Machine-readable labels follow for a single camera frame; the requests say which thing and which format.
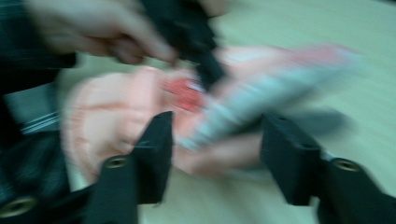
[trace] finger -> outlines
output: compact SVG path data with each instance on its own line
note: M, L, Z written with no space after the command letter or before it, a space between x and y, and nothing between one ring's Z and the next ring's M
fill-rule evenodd
M73 38L74 49L76 51L87 52L94 56L107 56L108 42L104 39L76 35Z
M120 10L117 20L121 31L134 39L149 56L166 62L175 60L175 51L154 30L151 22L143 15L123 8Z
M112 41L111 52L122 63L141 64L147 53L131 38L118 38Z

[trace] pink fabric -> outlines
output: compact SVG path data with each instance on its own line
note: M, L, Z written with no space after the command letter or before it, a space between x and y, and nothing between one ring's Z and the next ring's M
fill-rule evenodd
M295 94L324 84L326 78L332 76L332 73L329 73L323 75L323 78L317 78L322 74L308 73L317 81L304 85L296 82L300 89L290 91L291 81L301 82L294 74L287 74L292 68L303 68L304 72L305 68L315 66L344 68L346 62L346 67L349 68L350 64L354 64L350 55L355 54L350 49L336 45L298 50L271 47L221 49L216 55L229 76L215 85L212 95L201 91L199 83L193 79L193 71L184 69L165 73L152 67L142 67L130 74L109 73L89 78L73 90L68 100L63 123L64 150L87 180L93 182L103 160L129 153L150 119L163 111L172 110L175 114L173 127L177 140L173 163L177 168L188 172L187 167L193 163L197 163L200 168L199 166L209 167L207 163L211 161L219 163L222 159L230 162L255 161L252 158L259 150L259 134L227 139L224 138L227 133L219 128L219 137L205 140L206 145L199 145L203 140L199 137L199 140L196 140L194 137L205 135L205 131L200 131L205 128L201 127L210 126L213 118L216 121L230 116L217 112L219 105L228 105L233 99L241 100L237 99L238 95L246 94L246 90L250 87L255 88L257 83L268 79L269 84L264 84L270 88L267 91L258 91L258 95L247 94L247 100L244 98L241 105L233 109L232 115L238 115L244 108L251 108L248 110L251 116L260 114L267 108L268 103L265 100L257 102L257 99L273 97L273 94L277 98L268 99L281 99L279 102L292 100ZM282 81L271 86L271 78ZM277 106L276 102L270 103L268 106ZM224 126L230 129L233 127L227 121L224 122ZM205 150L188 151L181 145L184 140L195 141L195 146ZM226 147L234 149L231 148L227 155ZM254 148L241 151L240 147ZM211 160L213 155L219 160Z

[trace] table surface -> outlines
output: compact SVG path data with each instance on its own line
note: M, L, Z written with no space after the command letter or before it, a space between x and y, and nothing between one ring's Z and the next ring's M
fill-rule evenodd
M364 56L362 76L308 102L334 108L351 121L342 133L318 137L332 154L362 164L386 193L396 196L396 4L374 0L230 0L215 19L224 45L294 48L339 43ZM59 78L60 102L83 78L132 66L81 56ZM162 63L150 61L153 66ZM84 186L75 172L74 188ZM172 171L165 201L140 206L140 222L155 224L317 223L314 207L286 205L271 177L262 181L203 179Z

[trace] pink plush toy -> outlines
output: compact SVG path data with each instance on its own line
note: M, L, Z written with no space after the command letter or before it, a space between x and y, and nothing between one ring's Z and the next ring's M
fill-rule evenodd
M64 116L67 156L93 182L103 160L129 153L150 119L171 110L176 168L213 176L248 167L259 162L261 133L230 133L348 75L359 64L354 51L337 45L227 48L216 56L228 76L210 94L186 69L165 73L142 67L80 83Z

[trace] black sleeve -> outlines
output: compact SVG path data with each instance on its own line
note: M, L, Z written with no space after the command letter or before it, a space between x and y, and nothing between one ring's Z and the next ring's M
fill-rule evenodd
M72 67L75 54L55 55L41 42L22 0L0 0L0 70Z

